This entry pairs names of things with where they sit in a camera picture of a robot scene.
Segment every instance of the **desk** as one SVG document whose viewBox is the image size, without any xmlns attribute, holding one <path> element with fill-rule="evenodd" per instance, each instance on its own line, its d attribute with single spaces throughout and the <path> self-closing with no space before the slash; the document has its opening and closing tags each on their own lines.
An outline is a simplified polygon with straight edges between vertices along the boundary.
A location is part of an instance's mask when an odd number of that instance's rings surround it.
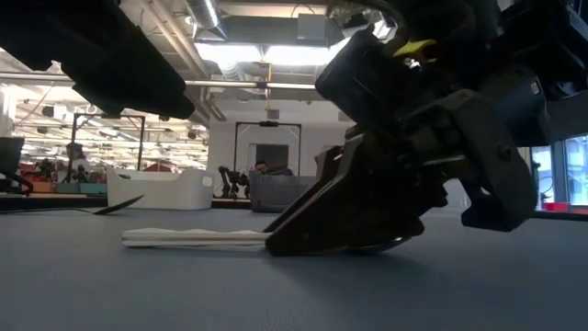
<svg viewBox="0 0 588 331">
<path fill-rule="evenodd" d="M 142 227 L 262 230 L 249 211 L 0 216 L 0 329 L 581 330 L 588 224 L 529 221 L 512 234 L 424 218 L 375 257 L 125 249 Z"/>
</svg>

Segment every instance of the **window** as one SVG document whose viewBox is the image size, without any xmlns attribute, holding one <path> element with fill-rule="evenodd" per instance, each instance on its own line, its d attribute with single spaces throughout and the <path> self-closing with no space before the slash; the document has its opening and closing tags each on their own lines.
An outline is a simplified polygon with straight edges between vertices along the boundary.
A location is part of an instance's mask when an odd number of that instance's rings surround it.
<svg viewBox="0 0 588 331">
<path fill-rule="evenodd" d="M 588 205 L 588 136 L 574 137 L 566 140 L 566 176 L 568 202 L 570 205 Z"/>
<path fill-rule="evenodd" d="M 533 177 L 538 187 L 537 206 L 540 209 L 541 202 L 554 201 L 553 169 L 551 168 L 551 147 L 532 147 L 531 160 L 533 166 Z"/>
</svg>

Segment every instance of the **white wall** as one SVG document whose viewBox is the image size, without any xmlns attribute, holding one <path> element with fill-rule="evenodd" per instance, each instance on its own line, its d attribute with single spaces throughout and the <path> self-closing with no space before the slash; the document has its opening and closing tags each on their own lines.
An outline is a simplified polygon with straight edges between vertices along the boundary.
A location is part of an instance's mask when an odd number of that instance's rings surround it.
<svg viewBox="0 0 588 331">
<path fill-rule="evenodd" d="M 300 174 L 314 176 L 316 164 L 314 156 L 322 151 L 324 146 L 343 144 L 345 130 L 351 124 L 302 124 L 302 139 L 300 148 Z M 207 169 L 216 174 L 217 188 L 222 183 L 218 172 L 219 166 L 232 169 L 234 153 L 234 122 L 212 122 L 209 128 L 209 161 Z M 294 173 L 298 170 L 298 140 L 292 132 L 282 128 L 261 128 L 251 126 L 245 134 L 241 134 L 237 147 L 237 170 L 244 171 L 249 161 L 248 148 L 251 143 L 286 144 L 289 146 L 290 166 Z"/>
</svg>

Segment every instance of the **robotic arm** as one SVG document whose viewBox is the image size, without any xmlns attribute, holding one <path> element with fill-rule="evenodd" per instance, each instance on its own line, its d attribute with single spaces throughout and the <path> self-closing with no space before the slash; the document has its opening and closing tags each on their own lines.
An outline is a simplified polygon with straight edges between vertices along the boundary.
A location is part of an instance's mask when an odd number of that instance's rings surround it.
<svg viewBox="0 0 588 331">
<path fill-rule="evenodd" d="M 502 13 L 494 0 L 371 5 L 396 36 L 358 32 L 317 80 L 356 126 L 319 157 L 317 184 L 266 229 L 274 255 L 399 245 L 447 205 L 452 178 L 472 202 L 465 226 L 513 231 L 537 205 L 516 147 L 549 144 L 546 102 L 588 88 L 588 26 L 565 1 L 517 1 Z"/>
</svg>

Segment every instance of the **white bin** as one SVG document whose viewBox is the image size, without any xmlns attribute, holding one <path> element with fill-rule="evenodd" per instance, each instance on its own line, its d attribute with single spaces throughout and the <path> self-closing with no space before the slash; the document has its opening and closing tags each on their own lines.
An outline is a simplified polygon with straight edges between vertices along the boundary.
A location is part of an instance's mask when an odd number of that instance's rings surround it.
<svg viewBox="0 0 588 331">
<path fill-rule="evenodd" d="M 194 211 L 210 208 L 214 176 L 205 170 L 186 169 L 181 174 L 124 171 L 130 179 L 107 168 L 108 206 L 143 195 L 130 208 Z"/>
</svg>

